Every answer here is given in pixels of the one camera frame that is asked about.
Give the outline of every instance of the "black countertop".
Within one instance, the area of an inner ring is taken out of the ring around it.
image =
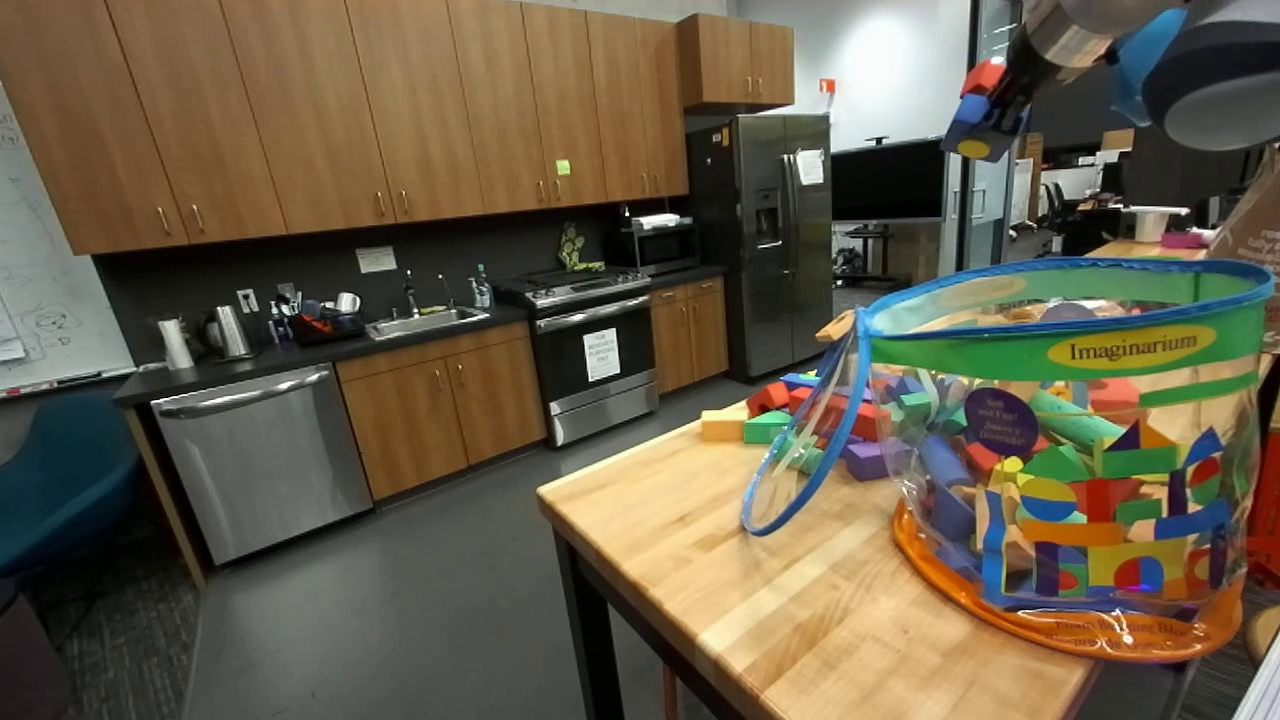
[[[696,264],[696,266],[686,266],[686,270],[651,277],[651,287],[696,285],[696,278],[708,278],[708,277],[726,277],[726,266],[720,264]],[[196,362],[188,371],[151,368],[151,371],[128,375],[115,389],[115,404],[147,404],[155,395],[196,393],[196,389],[212,389],[212,382],[238,382],[238,378],[289,371],[289,368],[306,368],[306,362],[337,362],[337,359],[393,351],[393,348],[409,348],[409,343],[433,343],[433,338],[467,335],[467,332],[481,332],[481,328],[522,323],[522,318],[530,318],[526,306],[495,305],[487,318],[435,328],[435,332],[421,332],[421,335],[396,335],[396,338],[356,335],[356,338],[332,338],[332,343],[314,343],[314,348],[280,343],[280,348],[266,348],[266,351],[257,351],[247,359],[207,359],[207,362]]]

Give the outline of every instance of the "white wall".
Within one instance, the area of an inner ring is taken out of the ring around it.
[[[833,149],[942,137],[970,73],[964,0],[740,0],[795,26],[795,111],[833,111]]]
[[[651,18],[681,18],[692,13],[734,14],[736,0],[533,0],[533,2],[559,2],[583,13],[613,13],[613,14],[651,14]]]

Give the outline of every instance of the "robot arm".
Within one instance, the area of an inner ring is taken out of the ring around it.
[[[1107,58],[1117,111],[1190,149],[1253,149],[1280,137],[1280,2],[1034,0],[1004,62],[970,73],[950,149],[1000,159],[1045,85]]]

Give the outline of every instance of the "teal chair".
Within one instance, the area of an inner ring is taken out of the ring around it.
[[[0,574],[23,574],[123,521],[141,457],[110,395],[51,395],[0,464]]]

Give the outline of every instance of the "lower cabinet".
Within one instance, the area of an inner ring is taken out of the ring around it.
[[[660,287],[651,296],[651,357],[660,393],[730,371],[720,277]]]
[[[343,359],[337,371],[376,500],[543,441],[526,323]]]

